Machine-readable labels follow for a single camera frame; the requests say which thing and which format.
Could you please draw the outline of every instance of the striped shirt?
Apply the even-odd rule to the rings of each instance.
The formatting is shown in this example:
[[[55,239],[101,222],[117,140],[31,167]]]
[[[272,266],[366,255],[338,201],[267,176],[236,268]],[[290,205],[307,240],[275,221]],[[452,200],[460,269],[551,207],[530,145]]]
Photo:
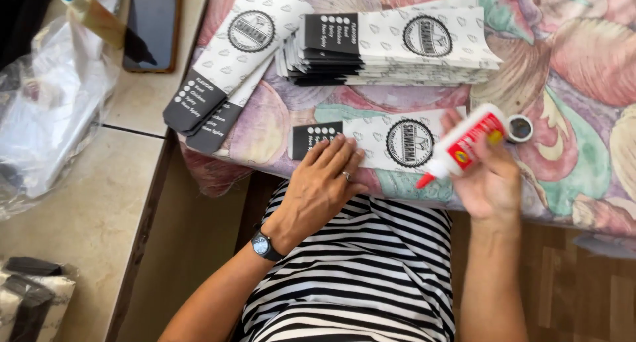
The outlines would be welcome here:
[[[453,341],[451,224],[442,210],[354,197],[274,265],[248,298],[234,340]]]

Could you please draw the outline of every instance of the white glue bottle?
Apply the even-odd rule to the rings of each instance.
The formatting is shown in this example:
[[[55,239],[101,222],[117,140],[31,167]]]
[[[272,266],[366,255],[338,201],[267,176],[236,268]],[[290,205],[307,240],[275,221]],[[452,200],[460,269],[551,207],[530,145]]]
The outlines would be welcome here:
[[[435,178],[462,175],[478,161],[474,147],[482,133],[486,133],[492,145],[508,137],[508,122],[504,113],[490,103],[479,106],[435,144],[433,157],[424,167],[427,173],[417,181],[415,187],[422,189]]]

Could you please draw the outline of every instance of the floral tablecloth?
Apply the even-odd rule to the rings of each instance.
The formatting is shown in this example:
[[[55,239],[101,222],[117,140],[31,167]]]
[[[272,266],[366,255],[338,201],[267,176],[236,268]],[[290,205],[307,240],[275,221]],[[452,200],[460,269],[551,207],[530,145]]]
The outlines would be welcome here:
[[[432,0],[307,0],[318,13],[376,11]],[[301,88],[267,70],[216,157],[182,145],[193,175],[218,194],[253,167],[291,175],[292,126],[492,102],[535,128],[510,151],[524,172],[526,217],[616,236],[636,235],[635,0],[479,0],[487,41],[505,60],[486,84],[457,88]],[[209,42],[234,0],[211,0],[198,40]],[[450,181],[362,169],[372,194],[462,209]]]

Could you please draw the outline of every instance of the hand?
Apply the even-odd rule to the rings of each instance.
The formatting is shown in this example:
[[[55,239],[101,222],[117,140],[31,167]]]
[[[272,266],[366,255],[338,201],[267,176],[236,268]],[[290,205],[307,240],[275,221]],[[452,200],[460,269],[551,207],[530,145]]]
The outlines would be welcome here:
[[[441,118],[447,133],[462,117],[447,110]],[[486,134],[477,139],[474,149],[480,162],[464,175],[453,176],[455,191],[476,223],[484,222],[497,230],[518,225],[521,215],[521,174],[512,155],[500,143],[490,146]]]
[[[307,152],[291,175],[281,206],[261,228],[277,252],[287,255],[325,226],[355,194],[368,190],[342,174],[354,176],[364,159],[364,150],[355,147],[355,138],[338,134],[331,143],[322,140]]]

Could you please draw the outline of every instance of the wristwatch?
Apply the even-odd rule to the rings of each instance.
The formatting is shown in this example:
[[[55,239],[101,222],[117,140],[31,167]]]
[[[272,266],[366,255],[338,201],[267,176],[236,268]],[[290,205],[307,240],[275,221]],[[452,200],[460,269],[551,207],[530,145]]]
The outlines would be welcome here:
[[[277,262],[285,257],[279,254],[276,249],[274,249],[272,243],[270,242],[270,239],[263,235],[260,229],[256,232],[256,234],[254,234],[254,237],[252,238],[252,247],[258,255],[266,258],[267,260]]]

